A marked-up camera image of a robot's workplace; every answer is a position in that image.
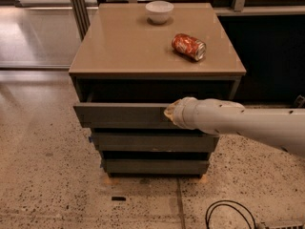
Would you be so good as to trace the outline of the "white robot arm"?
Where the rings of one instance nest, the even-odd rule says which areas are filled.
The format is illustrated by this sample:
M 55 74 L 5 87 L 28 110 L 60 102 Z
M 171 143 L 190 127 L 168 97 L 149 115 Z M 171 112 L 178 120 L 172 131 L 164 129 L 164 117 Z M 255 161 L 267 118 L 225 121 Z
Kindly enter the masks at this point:
M 248 109 L 232 101 L 185 97 L 170 104 L 164 115 L 181 129 L 241 135 L 305 157 L 304 109 Z

